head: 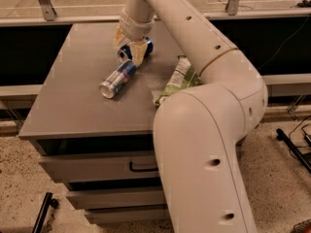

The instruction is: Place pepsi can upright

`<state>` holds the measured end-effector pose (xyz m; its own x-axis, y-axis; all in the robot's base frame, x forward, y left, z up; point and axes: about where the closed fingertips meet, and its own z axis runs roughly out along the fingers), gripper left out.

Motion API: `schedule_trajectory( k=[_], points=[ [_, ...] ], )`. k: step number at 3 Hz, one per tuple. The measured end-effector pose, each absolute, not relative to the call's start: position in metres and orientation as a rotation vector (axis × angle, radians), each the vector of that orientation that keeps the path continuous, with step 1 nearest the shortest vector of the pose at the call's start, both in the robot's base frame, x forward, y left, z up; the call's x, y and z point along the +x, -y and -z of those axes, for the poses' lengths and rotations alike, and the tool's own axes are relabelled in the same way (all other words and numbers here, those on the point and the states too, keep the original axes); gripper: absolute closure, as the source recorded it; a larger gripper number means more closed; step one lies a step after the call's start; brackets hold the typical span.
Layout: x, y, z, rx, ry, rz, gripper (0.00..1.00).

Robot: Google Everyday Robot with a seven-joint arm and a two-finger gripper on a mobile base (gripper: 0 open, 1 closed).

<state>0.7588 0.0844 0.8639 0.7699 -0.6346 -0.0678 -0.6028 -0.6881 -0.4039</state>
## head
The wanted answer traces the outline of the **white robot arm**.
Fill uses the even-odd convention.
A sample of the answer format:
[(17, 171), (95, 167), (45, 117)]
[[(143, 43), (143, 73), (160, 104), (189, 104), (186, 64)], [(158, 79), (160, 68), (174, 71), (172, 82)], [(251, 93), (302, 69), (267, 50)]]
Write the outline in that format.
[(159, 17), (202, 79), (154, 119), (156, 162), (175, 233), (258, 233), (237, 144), (263, 118), (266, 84), (244, 53), (187, 0), (127, 0), (116, 37), (137, 41)]

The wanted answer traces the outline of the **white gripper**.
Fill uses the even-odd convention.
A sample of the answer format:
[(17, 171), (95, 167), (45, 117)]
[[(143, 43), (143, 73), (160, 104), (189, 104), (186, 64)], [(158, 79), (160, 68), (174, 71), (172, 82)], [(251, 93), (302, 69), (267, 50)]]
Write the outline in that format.
[(154, 25), (155, 12), (153, 10), (129, 10), (124, 8), (121, 11), (120, 25), (116, 27), (113, 40), (114, 47), (121, 47), (130, 41), (129, 45), (132, 61), (140, 66), (148, 48), (148, 42), (144, 38)]

